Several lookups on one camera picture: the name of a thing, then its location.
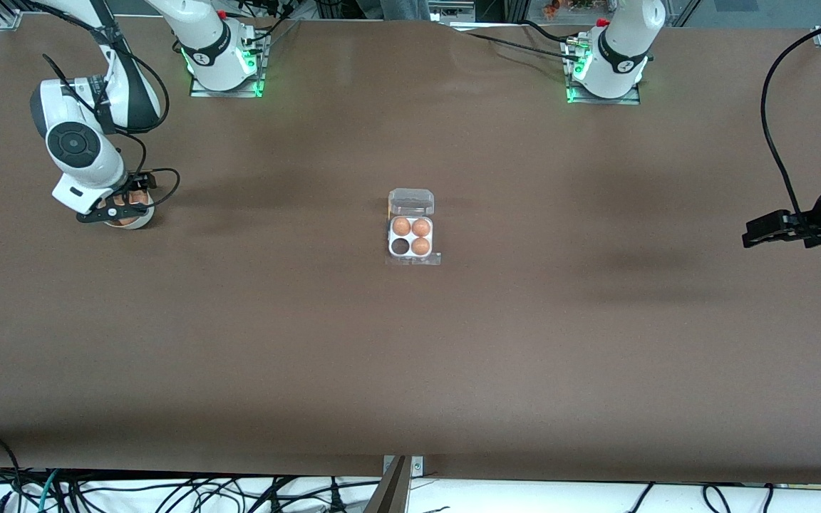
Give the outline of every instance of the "brown table surface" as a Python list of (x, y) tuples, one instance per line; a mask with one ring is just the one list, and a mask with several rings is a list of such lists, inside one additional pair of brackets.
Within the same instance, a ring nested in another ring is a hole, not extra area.
[[(91, 37), (0, 33), (0, 436), (23, 465), (821, 482), (821, 248), (740, 244), (788, 207), (758, 108), (800, 30), (664, 30), (641, 106), (610, 107), (566, 104), (556, 59), (423, 22), (305, 23), (261, 100), (188, 98), (168, 26), (120, 22), (172, 95), (149, 166), (183, 175), (136, 232), (50, 197), (27, 108), (43, 52), (104, 71)], [(772, 94), (811, 205), (821, 49)], [(395, 187), (436, 195), (442, 266), (385, 265)]]

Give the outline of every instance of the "brown egg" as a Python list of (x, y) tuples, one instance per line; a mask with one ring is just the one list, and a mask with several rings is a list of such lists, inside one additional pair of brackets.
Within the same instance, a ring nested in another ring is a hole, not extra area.
[(413, 222), (413, 234), (417, 237), (426, 237), (430, 234), (430, 223), (426, 219)]
[(398, 234), (399, 237), (404, 237), (411, 232), (411, 222), (407, 217), (395, 217), (391, 222), (391, 231)]
[[(113, 201), (116, 202), (117, 205), (122, 207), (125, 202), (123, 201), (122, 195), (113, 196)], [(137, 202), (137, 204), (150, 204), (148, 201), (148, 193), (146, 191), (131, 191), (128, 193), (128, 202)], [(100, 204), (98, 204), (98, 208), (104, 208), (107, 202), (101, 200)], [(137, 221), (137, 217), (126, 217), (125, 219), (120, 219), (118, 221), (107, 221), (107, 224), (112, 224), (114, 227), (124, 227), (127, 224), (132, 224), (134, 221)]]
[(410, 245), (410, 250), (413, 251), (414, 254), (427, 254), (427, 252), (430, 251), (430, 241), (423, 237), (415, 239), (413, 244)]

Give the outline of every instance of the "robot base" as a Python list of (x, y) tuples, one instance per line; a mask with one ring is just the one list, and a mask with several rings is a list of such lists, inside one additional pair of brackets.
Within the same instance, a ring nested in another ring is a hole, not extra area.
[(255, 74), (231, 90), (209, 90), (201, 82), (196, 81), (195, 75), (192, 74), (192, 69), (190, 69), (192, 87), (189, 89), (189, 96), (196, 98), (261, 98), (264, 94), (264, 77), (268, 69), (268, 52), (270, 50), (271, 38), (262, 38), (262, 42), (255, 50), (255, 55), (247, 56), (247, 58), (255, 59)]
[[(576, 49), (567, 43), (560, 43), (559, 49), (562, 50), (563, 55), (578, 56)], [(566, 101), (569, 103), (595, 103), (602, 105), (638, 105), (639, 104), (639, 84), (633, 85), (629, 92), (620, 98), (600, 98), (588, 91), (584, 85), (576, 81), (572, 77), (574, 69), (579, 66), (580, 62), (563, 59), (563, 74), (566, 77)]]

